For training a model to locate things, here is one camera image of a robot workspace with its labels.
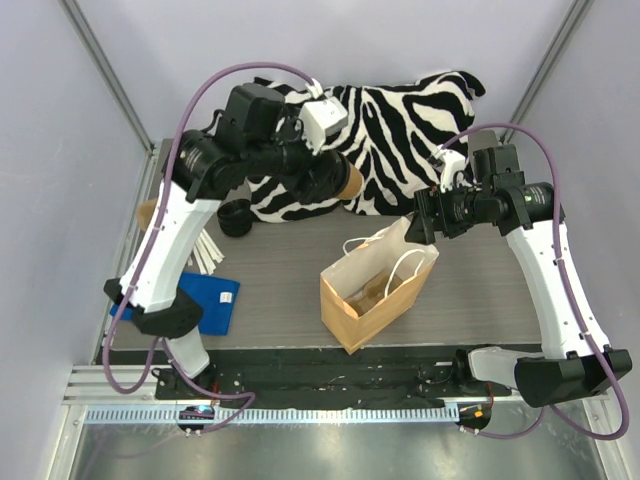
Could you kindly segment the aluminium frame rail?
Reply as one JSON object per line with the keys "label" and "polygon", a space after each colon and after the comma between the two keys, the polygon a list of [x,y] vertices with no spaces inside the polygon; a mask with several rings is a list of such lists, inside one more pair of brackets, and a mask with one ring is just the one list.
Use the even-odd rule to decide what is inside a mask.
{"label": "aluminium frame rail", "polygon": [[74,366],[63,395],[67,405],[155,403],[156,379],[149,375],[139,389],[121,394],[112,388],[98,365]]}

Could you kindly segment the stack of black lids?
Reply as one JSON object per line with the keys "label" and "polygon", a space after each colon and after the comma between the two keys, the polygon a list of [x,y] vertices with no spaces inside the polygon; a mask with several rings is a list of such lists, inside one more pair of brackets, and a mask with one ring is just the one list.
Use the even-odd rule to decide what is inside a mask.
{"label": "stack of black lids", "polygon": [[253,217],[248,199],[234,199],[224,203],[217,211],[221,231],[232,238],[248,234],[252,228]]}

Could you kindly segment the single cardboard cup carrier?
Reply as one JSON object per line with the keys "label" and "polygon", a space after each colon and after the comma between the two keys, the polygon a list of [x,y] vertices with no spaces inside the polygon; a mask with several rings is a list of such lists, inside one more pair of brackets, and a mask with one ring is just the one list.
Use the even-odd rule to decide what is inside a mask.
{"label": "single cardboard cup carrier", "polygon": [[371,279],[359,292],[346,298],[345,302],[356,312],[358,317],[361,317],[385,298],[387,283],[387,277]]}

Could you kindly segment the blue folded cloth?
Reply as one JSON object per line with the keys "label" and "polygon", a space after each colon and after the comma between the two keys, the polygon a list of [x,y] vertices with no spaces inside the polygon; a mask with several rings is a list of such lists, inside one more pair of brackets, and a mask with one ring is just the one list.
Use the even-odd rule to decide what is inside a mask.
{"label": "blue folded cloth", "polygon": [[120,319],[133,323],[144,335],[177,339],[198,328],[201,334],[228,333],[240,283],[215,276],[183,272],[176,298],[164,310],[146,313],[130,303]]}

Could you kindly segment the white paper straws bundle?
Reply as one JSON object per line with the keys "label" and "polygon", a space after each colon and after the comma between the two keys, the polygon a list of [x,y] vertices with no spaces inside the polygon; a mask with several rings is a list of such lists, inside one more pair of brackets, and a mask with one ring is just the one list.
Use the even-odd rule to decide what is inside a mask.
{"label": "white paper straws bundle", "polygon": [[187,266],[195,268],[202,275],[211,276],[224,258],[211,235],[203,229],[187,259]]}

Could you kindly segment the brown paper takeout bag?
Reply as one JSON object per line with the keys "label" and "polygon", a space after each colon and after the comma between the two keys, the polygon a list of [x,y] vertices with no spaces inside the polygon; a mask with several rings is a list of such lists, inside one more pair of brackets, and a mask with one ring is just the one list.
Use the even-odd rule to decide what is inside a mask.
{"label": "brown paper takeout bag", "polygon": [[320,274],[321,318],[348,354],[365,346],[415,303],[439,257],[433,245],[410,243],[402,217]]}

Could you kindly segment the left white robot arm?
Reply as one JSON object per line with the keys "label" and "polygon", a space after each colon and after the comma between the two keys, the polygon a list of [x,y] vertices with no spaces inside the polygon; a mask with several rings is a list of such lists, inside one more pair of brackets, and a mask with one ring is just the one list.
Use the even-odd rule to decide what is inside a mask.
{"label": "left white robot arm", "polygon": [[208,127],[179,130],[134,260],[104,291],[121,309],[131,308],[139,332],[165,342],[190,398],[205,397],[213,385],[198,331],[203,309],[179,285],[201,231],[251,177],[276,179],[302,205],[354,196],[352,165],[326,146],[347,124],[348,111],[334,97],[319,93],[293,107],[278,91],[245,83]]}

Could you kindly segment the brown paper coffee cup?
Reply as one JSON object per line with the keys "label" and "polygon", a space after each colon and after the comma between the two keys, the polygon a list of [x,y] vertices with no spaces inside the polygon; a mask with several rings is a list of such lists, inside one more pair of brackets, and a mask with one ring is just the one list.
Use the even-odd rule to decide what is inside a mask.
{"label": "brown paper coffee cup", "polygon": [[363,177],[360,171],[351,163],[346,164],[345,182],[336,197],[340,200],[351,200],[357,197],[363,186]]}

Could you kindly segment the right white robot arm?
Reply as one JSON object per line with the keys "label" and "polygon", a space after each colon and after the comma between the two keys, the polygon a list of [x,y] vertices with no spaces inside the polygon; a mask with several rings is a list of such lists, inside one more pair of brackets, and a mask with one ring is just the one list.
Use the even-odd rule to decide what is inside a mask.
{"label": "right white robot arm", "polygon": [[472,159],[439,147],[435,157],[440,183],[415,193],[406,241],[432,245],[438,235],[496,227],[523,272],[541,334],[537,354],[496,346],[468,352],[451,371],[455,389],[472,395],[492,382],[540,408],[600,395],[629,373],[629,352],[612,348],[590,308],[553,186],[527,182],[512,145],[479,150]]}

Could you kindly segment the zebra print pillow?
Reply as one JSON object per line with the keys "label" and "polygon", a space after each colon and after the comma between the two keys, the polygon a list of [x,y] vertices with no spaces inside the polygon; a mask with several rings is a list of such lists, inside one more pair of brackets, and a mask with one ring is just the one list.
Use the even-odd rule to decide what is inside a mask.
{"label": "zebra print pillow", "polygon": [[444,143],[467,155],[454,137],[475,120],[473,101],[486,93],[473,74],[454,70],[409,84],[326,88],[349,113],[349,124],[327,146],[342,153],[363,176],[352,200],[303,205],[271,177],[249,180],[251,214],[265,223],[286,223],[328,214],[338,207],[361,216],[399,216],[413,209],[416,191],[438,184],[434,151]]}

